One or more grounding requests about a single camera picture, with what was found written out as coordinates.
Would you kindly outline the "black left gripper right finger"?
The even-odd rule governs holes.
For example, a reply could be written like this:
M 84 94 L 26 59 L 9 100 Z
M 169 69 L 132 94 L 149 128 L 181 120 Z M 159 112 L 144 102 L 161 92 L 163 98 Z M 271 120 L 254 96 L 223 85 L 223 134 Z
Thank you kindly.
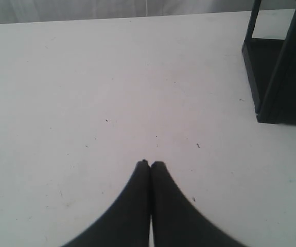
M 196 210 L 164 162 L 151 165 L 150 177 L 155 246 L 243 246 Z

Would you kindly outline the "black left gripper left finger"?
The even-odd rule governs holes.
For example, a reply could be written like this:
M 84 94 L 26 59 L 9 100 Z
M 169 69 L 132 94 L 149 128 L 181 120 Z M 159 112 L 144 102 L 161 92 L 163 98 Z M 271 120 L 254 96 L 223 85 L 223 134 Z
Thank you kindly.
M 113 204 L 65 246 L 148 246 L 150 220 L 150 166 L 141 160 Z

